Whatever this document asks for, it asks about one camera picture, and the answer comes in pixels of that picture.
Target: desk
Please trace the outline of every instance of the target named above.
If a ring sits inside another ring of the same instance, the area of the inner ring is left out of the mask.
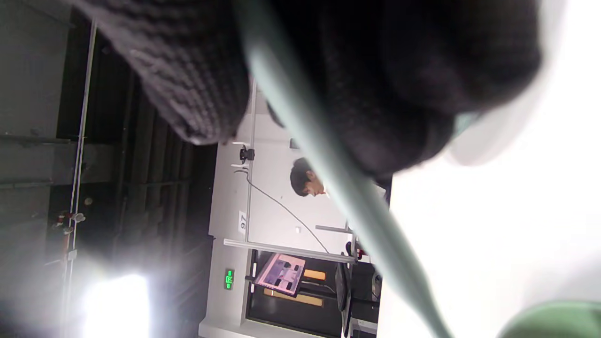
[[[493,338],[543,301],[601,301],[601,3],[542,6],[533,86],[393,180],[391,211],[455,338]],[[386,276],[378,336],[430,337]]]

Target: green object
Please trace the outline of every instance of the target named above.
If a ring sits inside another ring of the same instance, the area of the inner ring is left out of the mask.
[[[557,301],[535,306],[513,318],[500,338],[599,338],[601,304]]]
[[[224,288],[226,290],[232,290],[234,287],[234,270],[226,269],[224,278]]]

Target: computer monitor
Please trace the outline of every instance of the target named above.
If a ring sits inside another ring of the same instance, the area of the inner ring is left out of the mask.
[[[296,297],[306,262],[304,259],[273,253],[255,278],[254,284]]]

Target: green exit sign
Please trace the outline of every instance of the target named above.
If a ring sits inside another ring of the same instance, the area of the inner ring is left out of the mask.
[[[234,270],[232,269],[226,269],[225,270],[225,283],[224,283],[224,288],[226,290],[232,290],[232,288],[234,287]]]

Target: black hair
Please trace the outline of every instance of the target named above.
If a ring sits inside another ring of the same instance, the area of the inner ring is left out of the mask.
[[[292,186],[292,190],[301,197],[308,195],[305,191],[307,182],[310,182],[307,171],[311,171],[311,167],[305,158],[297,159],[292,165],[292,170],[290,170],[290,185]]]

